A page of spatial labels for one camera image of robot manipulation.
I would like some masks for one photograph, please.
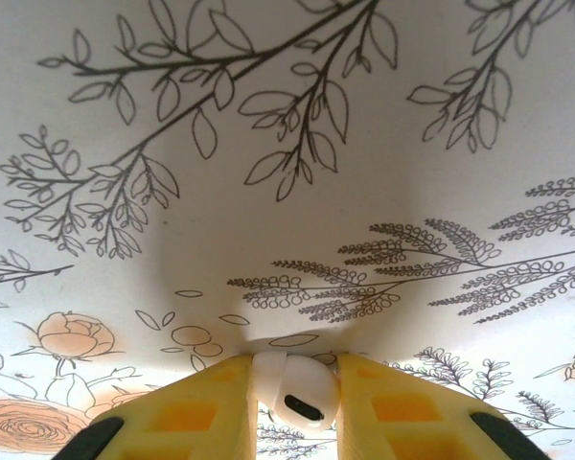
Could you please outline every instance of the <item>leaf drawing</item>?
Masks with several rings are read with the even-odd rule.
[[[414,357],[422,363],[419,367],[411,363],[398,362],[392,363],[391,367],[491,404],[528,437],[546,431],[556,433],[575,430],[575,425],[563,425],[553,420],[564,412],[553,402],[544,400],[538,394],[518,391],[515,394],[518,404],[516,408],[499,406],[495,400],[491,401],[492,398],[503,394],[509,386],[515,384],[509,379],[512,373],[507,370],[510,365],[507,361],[485,358],[479,366],[474,366],[462,360],[460,356],[455,356],[442,348],[432,347],[425,348]]]
[[[486,58],[478,67],[458,70],[443,86],[419,85],[407,97],[420,105],[436,106],[437,114],[425,128],[423,142],[447,133],[446,150],[458,145],[471,153],[491,150],[506,123],[513,83],[502,65],[505,49],[513,47],[525,59],[533,46],[535,31],[561,11],[575,11],[575,0],[510,0],[502,2],[467,1],[476,14],[468,29],[472,55]]]
[[[9,249],[6,254],[0,255],[0,286],[11,285],[15,292],[21,293],[29,280],[46,275],[58,276],[62,271],[72,267],[72,265],[65,265],[47,270],[35,269],[26,257]],[[8,307],[0,302],[0,310]]]
[[[225,321],[228,324],[234,324],[235,326],[249,326],[251,322],[239,314],[224,314],[220,316],[221,321]]]
[[[255,129],[275,130],[279,143],[291,143],[289,147],[263,152],[262,158],[244,173],[244,183],[272,180],[275,199],[282,201],[303,180],[313,184],[316,165],[321,171],[336,173],[336,146],[337,142],[347,142],[350,112],[348,91],[337,79],[343,68],[343,63],[338,62],[341,52],[353,50],[350,73],[357,68],[370,73],[374,56],[396,68],[398,36],[391,19],[377,11],[378,0],[345,4],[302,0],[298,4],[314,22],[296,28],[282,43],[268,46],[255,44],[247,28],[220,0],[195,0],[185,17],[175,14],[172,1],[149,0],[156,38],[142,40],[125,15],[116,17],[118,41],[114,48],[117,58],[125,60],[123,65],[96,64],[91,42],[81,30],[74,30],[70,53],[37,61],[44,69],[68,68],[74,79],[82,79],[82,85],[69,100],[74,104],[109,100],[115,106],[116,116],[125,125],[133,126],[143,109],[139,101],[144,96],[135,89],[135,80],[150,75],[154,78],[150,90],[156,98],[155,117],[161,126],[126,151],[109,156],[103,165],[83,164],[74,149],[59,158],[57,152],[49,149],[45,126],[40,127],[38,135],[22,135],[22,140],[37,152],[14,156],[0,165],[8,185],[26,194],[5,201],[17,212],[10,220],[23,232],[44,227],[35,232],[37,238],[74,256],[84,252],[86,246],[92,246],[97,256],[109,259],[131,258],[143,252],[137,234],[149,224],[146,207],[155,203],[166,209],[172,196],[180,196],[178,178],[164,165],[160,168],[153,163],[158,160],[149,157],[150,145],[167,129],[189,123],[198,154],[203,159],[211,158],[220,148],[211,111],[225,110],[237,97],[241,79],[293,49],[311,58],[325,54],[323,62],[313,65],[304,56],[305,60],[299,57],[288,67],[298,78],[307,79],[304,89],[271,87],[244,95],[240,114],[255,117]],[[340,25],[342,18],[347,21],[345,25]],[[179,24],[185,24],[183,37]],[[224,56],[206,57],[205,47],[218,42],[229,51]],[[197,99],[190,96],[193,92],[188,85],[192,84],[203,88],[203,95]],[[324,120],[330,120],[331,129],[317,126]],[[284,152],[285,157],[281,158],[283,153],[273,155],[273,151]],[[156,173],[161,169],[168,173]],[[83,198],[90,192],[92,198]],[[94,212],[83,211],[91,209],[91,205],[98,208]]]
[[[465,73],[455,80],[467,76]],[[493,225],[493,230],[512,229],[510,234],[499,237],[501,242],[517,242],[522,237],[542,237],[558,231],[561,235],[575,236],[575,177],[549,181],[526,195],[562,199]],[[501,248],[449,220],[428,218],[425,228],[378,223],[369,230],[385,239],[339,247],[337,252],[347,256],[342,266],[275,261],[273,265],[284,271],[280,276],[235,278],[228,280],[228,285],[247,289],[242,298],[254,309],[295,307],[310,321],[329,323],[355,320],[391,308],[401,301],[400,292],[406,284],[458,275],[469,275],[463,290],[433,300],[429,305],[457,306],[459,316],[483,314],[474,320],[476,324],[513,316],[575,289],[575,250],[546,251],[530,259],[495,263],[502,254]],[[369,271],[384,278],[371,279]],[[300,277],[289,275],[290,272],[310,276],[304,283]],[[534,293],[524,295],[532,289]],[[567,379],[575,378],[575,370],[569,365],[557,370],[561,368],[565,369]],[[497,391],[500,390],[496,387],[490,388],[486,394]]]
[[[143,148],[84,167],[79,151],[65,139],[50,140],[46,126],[20,138],[38,153],[12,156],[0,165],[8,185],[27,198],[5,201],[13,213],[7,219],[26,233],[36,230],[38,239],[58,251],[79,256],[93,246],[98,256],[110,259],[141,253],[135,235],[149,224],[144,208],[151,202],[166,208],[168,196],[180,195],[174,175]]]
[[[268,345],[271,347],[299,347],[307,345],[317,338],[319,338],[319,335],[314,333],[296,333],[285,337],[273,338],[268,342]]]

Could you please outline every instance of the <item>leaf branch illustration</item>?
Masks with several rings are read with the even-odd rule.
[[[570,194],[568,198],[575,199],[575,178],[549,182],[527,193],[531,197],[550,194]],[[524,238],[541,236],[560,228],[571,228],[569,214],[575,212],[575,205],[566,205],[563,209],[563,220],[555,225],[540,227],[535,223],[536,219],[544,219],[545,222],[550,220],[542,217],[543,211],[531,213],[534,217],[528,223],[513,217],[502,222],[515,221],[518,229],[526,225],[526,230],[522,232]],[[343,262],[344,267],[306,261],[273,263],[279,268],[312,275],[313,280],[307,286],[302,278],[287,274],[279,277],[237,278],[229,280],[228,285],[248,289],[243,300],[253,308],[297,306],[298,311],[306,314],[309,320],[331,323],[375,314],[391,307],[401,300],[397,289],[407,283],[451,276],[474,275],[462,286],[467,292],[435,300],[430,303],[431,306],[467,304],[458,312],[464,316],[514,303],[506,310],[478,319],[476,323],[511,316],[575,288],[575,250],[490,264],[491,260],[501,255],[501,250],[467,227],[435,218],[427,219],[425,226],[427,228],[395,223],[372,225],[370,231],[390,238],[342,246],[338,253],[352,256]],[[519,240],[518,237],[500,239]],[[377,274],[388,276],[390,280],[368,281],[367,272],[350,271],[354,266],[373,266]],[[550,284],[523,300],[517,300],[530,285],[550,281]]]
[[[257,118],[253,128],[276,128],[280,143],[292,132],[295,138],[293,147],[274,151],[258,160],[245,179],[245,185],[256,185],[278,175],[281,178],[276,200],[282,201],[292,192],[299,177],[304,177],[312,185],[310,163],[319,163],[322,170],[337,173],[334,141],[329,134],[314,125],[326,114],[335,135],[343,144],[347,142],[350,112],[347,93],[330,75],[339,52],[347,46],[350,36],[360,27],[356,46],[343,65],[342,78],[347,78],[357,65],[371,72],[371,61],[363,54],[365,40],[371,42],[371,46],[391,68],[397,67],[396,29],[385,15],[376,11],[378,2],[368,2],[350,23],[323,41],[309,38],[296,45],[310,50],[312,56],[333,45],[321,66],[311,61],[300,61],[291,66],[294,75],[306,81],[312,79],[301,94],[278,90],[261,91],[249,96],[241,104],[241,115]]]
[[[336,439],[306,438],[288,426],[258,424],[258,455],[281,455],[288,460],[309,458]]]
[[[494,405],[527,436],[534,436],[547,430],[575,430],[575,426],[560,425],[556,421],[552,421],[564,412],[538,394],[526,391],[519,391],[516,394],[517,401],[524,405],[526,412],[499,407],[490,401],[492,398],[505,393],[505,390],[501,388],[514,384],[512,380],[507,379],[511,376],[511,372],[501,370],[506,369],[510,364],[509,362],[485,358],[481,364],[482,370],[474,372],[475,370],[467,361],[463,361],[460,356],[454,356],[442,348],[427,347],[415,354],[414,357],[423,363],[421,367],[415,368],[411,364],[396,362],[392,364],[392,367]],[[468,379],[468,376],[472,375],[473,372],[475,378]]]
[[[137,47],[136,37],[129,22],[123,16],[118,16],[121,45],[117,48],[130,64],[112,68],[91,66],[90,42],[80,30],[75,30],[71,57],[47,57],[41,60],[39,65],[50,69],[68,65],[74,68],[77,78],[104,79],[110,76],[114,80],[89,82],[72,95],[70,100],[82,103],[96,101],[104,96],[114,98],[120,115],[129,125],[136,114],[136,103],[126,87],[126,78],[148,71],[161,72],[162,75],[154,83],[153,90],[159,90],[156,112],[158,120],[165,123],[113,160],[88,168],[81,167],[81,155],[77,150],[69,148],[68,141],[60,139],[50,143],[47,139],[46,126],[41,126],[37,135],[21,134],[24,143],[37,151],[13,156],[7,164],[0,165],[0,170],[7,175],[8,185],[26,191],[25,199],[11,199],[5,202],[7,207],[25,213],[25,217],[10,216],[8,219],[19,224],[24,232],[31,232],[35,225],[44,223],[46,229],[36,236],[55,244],[58,250],[67,251],[74,256],[79,256],[85,251],[86,245],[95,247],[98,256],[107,255],[111,259],[115,257],[125,259],[140,253],[142,249],[135,235],[142,233],[144,226],[149,223],[144,207],[154,201],[163,208],[168,208],[169,196],[180,195],[173,173],[147,154],[149,144],[169,128],[191,116],[191,130],[198,153],[205,159],[210,158],[217,150],[218,134],[203,110],[205,104],[213,100],[217,109],[223,110],[234,99],[237,81],[285,50],[297,45],[302,46],[310,35],[333,24],[338,17],[356,10],[357,7],[364,6],[358,18],[367,17],[366,24],[373,24],[374,20],[378,20],[384,22],[386,29],[392,27],[390,32],[394,32],[391,23],[374,11],[376,4],[377,0],[353,0],[344,5],[333,4],[321,19],[290,39],[280,45],[257,51],[245,31],[233,18],[225,11],[204,10],[201,2],[195,2],[190,10],[186,28],[187,46],[179,48],[174,26],[176,21],[168,4],[164,0],[149,0],[151,14],[162,35],[161,41],[146,42]],[[194,34],[192,28],[199,22],[196,18],[207,16],[211,32],[203,30],[205,38],[202,39],[200,30]],[[353,29],[356,24],[357,22],[351,23],[348,27]],[[379,41],[375,41],[373,30],[371,27],[370,36],[378,50],[381,50]],[[343,28],[334,33],[327,39],[327,43],[319,44],[319,49],[335,40],[343,43],[348,32]],[[221,58],[202,57],[199,53],[201,47],[213,39],[219,39],[237,53]],[[339,46],[333,48],[333,57],[328,60],[329,66],[339,49]],[[142,60],[139,55],[155,60],[153,62]],[[177,55],[182,59],[168,60]],[[231,64],[240,62],[244,65],[241,70],[230,68]],[[177,71],[182,72],[178,82],[175,73]],[[321,77],[326,73],[320,73],[314,87],[324,88],[327,93],[328,88],[332,88],[338,91],[336,94],[342,94],[338,84],[333,85]],[[181,85],[195,81],[202,81],[202,84],[213,81],[214,85],[210,91],[177,113],[182,99]],[[307,96],[312,97],[312,94],[313,87],[310,89],[310,94],[303,95],[301,102],[304,104]],[[307,102],[310,106],[309,112],[315,108],[311,101],[310,98]],[[341,132],[346,132],[347,125],[347,106],[344,108],[343,115],[340,115],[343,118],[334,118],[344,120],[336,122],[345,125]],[[326,158],[324,161],[331,161],[328,164],[333,164],[328,154],[330,152],[334,158],[334,147],[332,144],[323,144],[326,139],[323,134],[317,135],[312,131],[309,132],[307,128],[302,131],[301,137],[301,144],[305,141],[311,145],[318,142],[318,157],[323,156]],[[326,149],[324,153],[321,152],[322,145]],[[291,186],[282,190],[289,191]],[[94,232],[99,235],[89,238],[88,234]]]
[[[29,279],[45,275],[58,276],[63,270],[68,268],[72,268],[72,265],[47,270],[32,269],[28,259],[9,249],[7,255],[0,256],[0,285],[12,284],[15,291],[19,293],[26,288]],[[8,306],[0,302],[0,309],[6,308]]]
[[[26,191],[25,199],[4,203],[25,216],[7,219],[26,233],[36,225],[44,226],[35,236],[74,256],[85,250],[84,244],[111,259],[140,253],[132,231],[141,233],[149,223],[144,206],[154,201],[167,208],[167,196],[179,197],[173,174],[146,155],[147,144],[107,164],[82,169],[81,155],[70,149],[67,140],[50,142],[48,136],[46,126],[37,135],[21,134],[23,142],[38,153],[15,155],[0,165],[8,185]],[[83,233],[90,230],[99,237],[83,240]]]
[[[424,142],[445,130],[447,150],[465,139],[471,153],[476,153],[479,147],[493,148],[511,108],[511,77],[497,64],[502,51],[513,43],[517,55],[526,58],[535,30],[562,11],[575,14],[575,0],[467,0],[466,4],[477,13],[469,27],[469,34],[476,35],[472,55],[490,50],[487,57],[479,66],[451,75],[445,87],[420,85],[407,99],[440,107],[424,131]]]

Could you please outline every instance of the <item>black tip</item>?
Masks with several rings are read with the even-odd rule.
[[[549,460],[539,448],[511,422],[486,412],[476,412],[471,419],[507,454],[510,460]]]
[[[53,460],[96,460],[124,425],[124,420],[111,417],[80,431]]]

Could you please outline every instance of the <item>earbud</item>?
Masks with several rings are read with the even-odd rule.
[[[309,433],[330,428],[340,404],[338,378],[328,367],[284,352],[253,356],[253,392],[286,424]]]

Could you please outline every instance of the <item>floral pattern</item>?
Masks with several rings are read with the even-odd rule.
[[[575,0],[53,1],[0,2],[0,460],[261,350],[575,460]]]

